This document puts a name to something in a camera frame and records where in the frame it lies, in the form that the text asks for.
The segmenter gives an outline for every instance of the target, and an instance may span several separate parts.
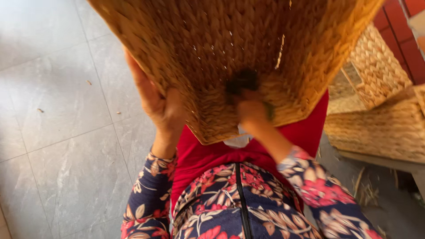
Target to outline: red wall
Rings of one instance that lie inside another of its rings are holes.
[[[425,9],[425,0],[402,0],[408,17]],[[425,62],[398,0],[387,0],[374,19],[376,28],[415,85],[425,83]]]

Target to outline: red garment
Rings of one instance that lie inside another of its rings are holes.
[[[325,124],[329,94],[325,92],[310,116],[302,121],[278,127],[278,130],[294,145],[316,155]],[[223,142],[202,145],[185,126],[177,144],[178,161],[171,193],[171,210],[186,187],[205,171],[229,162],[250,162],[269,171],[283,184],[292,188],[276,170],[276,163],[261,144],[253,139],[244,148],[234,149]]]

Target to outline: floral top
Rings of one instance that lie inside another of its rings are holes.
[[[122,239],[170,237],[170,193],[176,159],[149,154],[121,226]],[[353,196],[317,161],[294,146],[277,165],[295,192],[250,163],[204,172],[181,194],[171,236],[179,239],[381,238]],[[296,193],[313,212],[319,230],[300,210]]]

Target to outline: person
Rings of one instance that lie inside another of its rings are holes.
[[[240,149],[201,145],[185,126],[178,90],[163,97],[127,50],[125,58],[156,135],[131,190],[122,239],[381,238],[349,191],[310,156],[327,92],[307,119],[275,128],[257,93],[244,90],[235,104],[253,140]]]

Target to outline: wicker basket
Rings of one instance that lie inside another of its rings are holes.
[[[383,0],[89,0],[202,144],[238,135],[225,82],[258,73],[274,125],[305,119]]]
[[[425,85],[410,87],[370,111],[328,115],[338,149],[425,163]]]
[[[373,24],[348,61],[329,85],[328,114],[372,109],[412,85]]]

